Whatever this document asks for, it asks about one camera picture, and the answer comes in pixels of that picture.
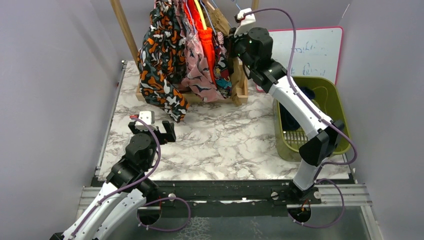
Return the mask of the navy blue shorts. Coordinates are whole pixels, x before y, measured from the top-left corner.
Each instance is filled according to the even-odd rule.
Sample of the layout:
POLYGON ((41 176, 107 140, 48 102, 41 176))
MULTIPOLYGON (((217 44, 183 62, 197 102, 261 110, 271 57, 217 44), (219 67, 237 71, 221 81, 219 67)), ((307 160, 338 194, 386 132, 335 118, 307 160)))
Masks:
MULTIPOLYGON (((301 86, 300 89, 312 101, 314 105, 316 105, 319 109, 321 108, 318 102, 316 101, 316 93, 313 89, 306 86, 301 86)), ((281 119, 281 128, 283 131, 296 131, 301 127, 298 121, 281 103, 279 104, 279 114, 281 119)))

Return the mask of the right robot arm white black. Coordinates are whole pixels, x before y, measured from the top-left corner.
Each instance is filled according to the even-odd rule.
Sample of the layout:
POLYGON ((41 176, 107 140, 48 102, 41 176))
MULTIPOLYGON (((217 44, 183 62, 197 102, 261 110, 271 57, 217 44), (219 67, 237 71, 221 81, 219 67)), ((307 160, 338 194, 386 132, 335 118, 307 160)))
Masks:
POLYGON ((299 148, 299 169, 288 190, 289 199, 300 204, 314 187, 321 164, 340 143, 345 124, 322 113, 294 82, 288 69, 272 59, 273 39, 267 29, 253 27, 242 31, 233 27, 228 41, 229 55, 241 60, 247 77, 282 104, 307 136, 307 142, 299 148))

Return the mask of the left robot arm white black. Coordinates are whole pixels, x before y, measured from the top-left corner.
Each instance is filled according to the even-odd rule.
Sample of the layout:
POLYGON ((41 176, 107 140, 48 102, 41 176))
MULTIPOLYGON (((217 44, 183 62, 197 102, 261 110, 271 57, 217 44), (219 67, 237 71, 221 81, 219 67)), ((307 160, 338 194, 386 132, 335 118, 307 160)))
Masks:
POLYGON ((164 120, 162 125, 164 132, 132 119, 128 127, 133 136, 96 197, 75 223, 54 233, 52 240, 105 240, 138 207, 155 203, 158 186, 149 176, 159 165, 160 147, 176 141, 174 123, 164 120))

